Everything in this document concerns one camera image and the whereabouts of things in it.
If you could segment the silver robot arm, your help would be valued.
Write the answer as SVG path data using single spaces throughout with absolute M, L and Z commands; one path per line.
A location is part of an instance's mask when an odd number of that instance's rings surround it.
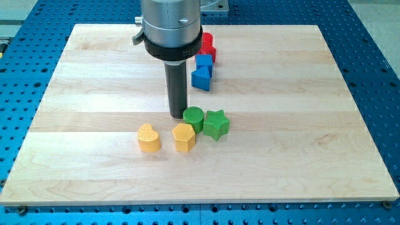
M 140 0 L 141 30 L 132 38 L 168 65 L 177 66 L 201 48 L 200 0 Z

